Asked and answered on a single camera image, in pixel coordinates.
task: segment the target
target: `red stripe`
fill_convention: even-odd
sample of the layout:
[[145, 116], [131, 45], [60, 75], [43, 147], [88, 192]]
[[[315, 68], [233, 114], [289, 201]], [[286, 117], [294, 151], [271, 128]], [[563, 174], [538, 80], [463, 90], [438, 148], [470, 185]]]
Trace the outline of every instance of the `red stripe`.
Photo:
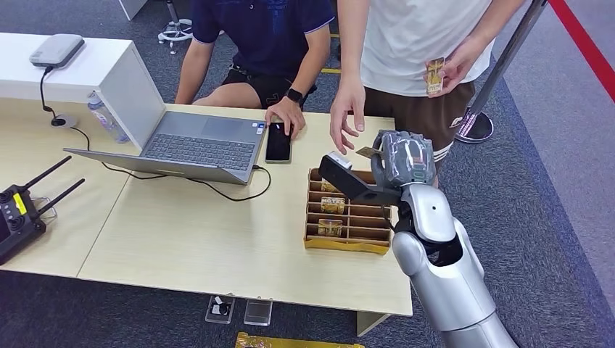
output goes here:
[[590, 35], [587, 34], [587, 31], [585, 31], [577, 17], [574, 16], [568, 4], [564, 0], [550, 0], [549, 3], [596, 77], [615, 102], [615, 71], [613, 71], [613, 67], [602, 55], [602, 52], [600, 52], [600, 49], [598, 49]]

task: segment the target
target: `power adapter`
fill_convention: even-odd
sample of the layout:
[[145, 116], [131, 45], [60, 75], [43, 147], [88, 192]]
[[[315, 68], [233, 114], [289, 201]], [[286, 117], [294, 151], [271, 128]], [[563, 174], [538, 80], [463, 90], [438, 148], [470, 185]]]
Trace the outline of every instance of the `power adapter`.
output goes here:
[[49, 36], [30, 55], [30, 63], [35, 67], [64, 67], [75, 56], [85, 41], [80, 35], [56, 34]]

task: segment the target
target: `human hand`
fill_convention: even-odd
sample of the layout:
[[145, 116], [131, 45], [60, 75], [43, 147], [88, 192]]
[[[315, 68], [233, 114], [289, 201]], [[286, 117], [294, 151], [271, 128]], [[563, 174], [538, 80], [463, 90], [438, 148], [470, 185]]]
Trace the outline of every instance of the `human hand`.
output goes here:
[[271, 105], [265, 113], [265, 121], [267, 126], [271, 124], [271, 120], [274, 115], [278, 115], [284, 121], [284, 133], [290, 135], [291, 139], [295, 139], [299, 131], [305, 127], [305, 118], [303, 118], [303, 112], [299, 103], [290, 100], [285, 96], [278, 104]]
[[[346, 148], [354, 150], [353, 145], [346, 135], [359, 136], [358, 132], [365, 130], [365, 120], [363, 119], [363, 108], [365, 107], [365, 88], [361, 82], [359, 74], [353, 76], [342, 76], [337, 89], [337, 95], [331, 106], [331, 125], [329, 134], [335, 143], [335, 147], [346, 154]], [[348, 125], [348, 112], [354, 113], [355, 129]]]
[[486, 47], [487, 45], [482, 41], [472, 36], [468, 36], [461, 41], [457, 49], [445, 60], [444, 67], [439, 72], [439, 76], [442, 78], [442, 90], [429, 95], [429, 98], [437, 98], [453, 91], [466, 78]]

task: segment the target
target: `brown shorts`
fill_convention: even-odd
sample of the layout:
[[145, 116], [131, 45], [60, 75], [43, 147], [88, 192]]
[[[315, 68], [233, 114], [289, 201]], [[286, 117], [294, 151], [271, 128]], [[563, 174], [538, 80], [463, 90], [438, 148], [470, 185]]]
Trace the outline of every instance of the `brown shorts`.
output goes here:
[[400, 96], [366, 88], [365, 116], [393, 117], [395, 128], [431, 139], [437, 167], [453, 145], [455, 133], [474, 95], [474, 83], [462, 83], [438, 98]]

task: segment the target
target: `yellow package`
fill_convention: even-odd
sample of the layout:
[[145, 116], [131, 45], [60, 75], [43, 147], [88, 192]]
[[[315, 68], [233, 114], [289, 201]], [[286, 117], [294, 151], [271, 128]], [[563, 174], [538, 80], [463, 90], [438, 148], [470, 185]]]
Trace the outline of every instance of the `yellow package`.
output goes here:
[[339, 192], [339, 190], [335, 188], [335, 186], [333, 186], [331, 183], [329, 183], [327, 180], [324, 180], [324, 179], [323, 179], [323, 182], [321, 183], [321, 191], [322, 192]]
[[360, 344], [336, 344], [294, 339], [270, 339], [268, 337], [250, 336], [245, 332], [237, 335], [235, 348], [365, 348]]
[[318, 220], [318, 235], [327, 237], [340, 237], [342, 235], [342, 225], [344, 221], [341, 220]]
[[341, 197], [323, 197], [321, 199], [321, 212], [326, 214], [344, 214], [346, 199]]

